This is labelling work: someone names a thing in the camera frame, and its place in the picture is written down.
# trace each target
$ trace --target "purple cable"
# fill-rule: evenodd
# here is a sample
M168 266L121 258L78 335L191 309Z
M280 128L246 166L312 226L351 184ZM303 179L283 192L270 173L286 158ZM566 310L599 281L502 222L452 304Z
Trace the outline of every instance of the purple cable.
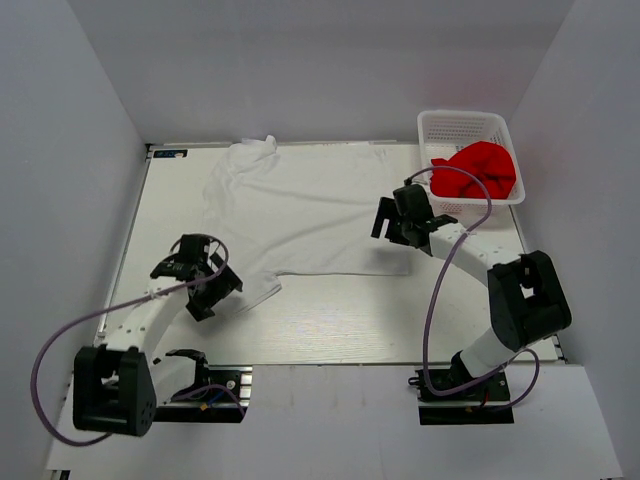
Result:
M144 302L147 302L147 301L151 300L154 297L161 296L161 295L168 295L168 294L170 294L172 292L175 292L176 290L180 290L182 288L189 288L189 287L193 287L195 285L200 285L201 283L210 282L211 280L213 280L216 277L218 277L218 275L220 275L222 273L222 271L227 266L227 263L229 262L229 249L227 248L227 246L224 243L222 243L222 241L220 239L218 239L216 237L212 237L210 235L207 235L207 237L213 242L218 242L218 244L224 250L224 254L225 254L224 260L223 260L222 264L220 265L220 268L218 268L213 274L209 275L208 277L198 278L198 279L192 280L190 282L186 282L186 283L183 283L183 284L180 284L180 285L174 285L173 287L165 288L164 290L160 290L158 292L155 292L153 294L153 296L152 295L144 295L142 297L134 298L133 300L129 300L128 302L120 303L118 305L113 305L111 307L103 308L101 310L96 310L95 312L89 313L89 314L84 315L84 316L82 316L80 318L77 318L76 320L73 320L72 322L67 323L66 325L61 327L58 331L56 331L53 335L51 335L51 337L49 337L49 339L44 343L44 345L42 346L42 348L38 352L38 355L36 356L36 359L35 359L35 361L33 363L33 368L31 369L31 381L30 381L31 402L33 403L33 408L36 410L36 414L38 415L38 418L40 419L40 422L42 422L42 425L44 425L44 428L56 440L58 440L59 442L64 443L65 445L69 445L71 447L88 447L90 445L95 445L96 443L107 439L108 437L111 436L111 434L107 433L105 435L101 435L101 436L99 436L97 438L94 438L93 440L86 440L86 441L72 440L72 439L64 436L63 434L61 434L58 430L56 430L56 427L47 418L47 415L44 413L44 409L42 408L42 403L40 402L40 395L38 394L38 373L40 371L40 366L42 365L42 360L43 360L45 354L47 353L47 351L49 350L49 348L51 348L51 345L53 345L53 342L55 342L61 335L63 335L64 333L66 333L68 330L72 329L76 325L79 325L79 324L81 324L83 322L86 322L88 320L91 320L93 318L99 317L100 315L104 315L105 313L115 312L116 310L121 310L123 308L131 307L133 305L137 305L138 303L144 303ZM180 243L180 242L179 241L176 242L174 244L174 246L171 248L171 250L173 250L178 243Z
M433 315L435 313L435 308L436 308L436 301L438 299L438 294L440 293L440 288L442 287L442 282L444 281L444 276L447 273L447 270L449 269L449 266L453 263L453 257L456 255L457 251L460 249L460 247L462 246L462 243L467 239L467 237L471 234L471 232L473 232L476 228L478 228L480 225L482 225L490 216L491 216L491 212L493 210L493 204L491 203L491 196L489 195L489 191L487 190L487 188L484 186L484 184L474 175L472 175L471 173L462 170L460 168L456 168L456 167L449 167L449 166L432 166L432 167L427 167L427 168L423 168L422 170L419 170L418 172L414 173L413 175L411 175L409 178L407 178L406 182L410 182L411 180L413 180L414 178L416 178L418 175L422 175L425 172L430 172L432 170L452 170L454 172L458 172L458 173L462 173L464 175L466 175L467 177L471 178L471 180L473 180L482 190L482 193L484 193L484 196L487 199L487 211L486 213L482 216L482 218L480 218L480 220L478 220L477 222L475 222L473 225L471 225L466 232L464 232L462 235L460 235L460 237L458 238L458 240L456 240L456 242L453 244L453 247L451 248L451 251L449 252L449 255L447 255L447 258L444 261L444 264L442 265L442 268L440 269L440 273L438 274L438 278L436 279L436 284L433 287L433 293L431 294L431 300L429 301L429 309L427 310L427 318L425 321L425 325L424 325L424 335L423 335L423 339L422 339L422 368L424 370L424 381L425 381L425 385L427 387L427 389L429 390L429 392L431 392L433 395L435 395L436 397L447 397L449 395L454 395L456 393L460 393L464 390L467 390L468 388L471 388L473 386L476 386L482 382L484 382L485 380L491 378L492 376L494 376L496 373L498 373L500 370L502 370L504 367L506 367L506 365L500 365L499 367L491 370L489 373L475 378L473 380L471 380L470 382L467 382L463 385L459 385L457 387L454 388L449 388L446 390L436 390L436 388L433 386L433 383L431 383L431 378L429 377L429 333L431 331L431 323L433 322ZM533 387L535 386L537 380L538 380L538 375L540 372L540 359L538 357L538 355L530 349L524 349L521 352L518 352L518 355L522 352L529 352L531 355L533 355L533 359L535 361L535 373L533 376L533 380L531 381L531 384L529 385L529 387L525 390L524 394L521 395L520 397L518 397L516 400L514 400L513 402L509 403L508 405L499 407L500 409L504 409L504 408L509 408L512 407L518 403L520 403L522 400L524 400L524 398L529 395L529 393L531 392L531 390L533 390Z
M231 398L233 403L236 404L236 406L238 407L238 410L240 410L240 413L244 417L244 414L245 414L244 407L240 404L240 400L238 400L238 397L236 397L233 394L233 392L229 390L227 387L225 387L224 385L218 385L216 383L211 383L209 385L205 385L204 387L196 388L195 390L191 390L190 392L183 393L181 395L176 395L172 397L171 400L175 402L179 400L190 400L191 397L193 397L194 395L197 395L202 392L208 392L209 390L222 390L224 393L229 395L229 398Z

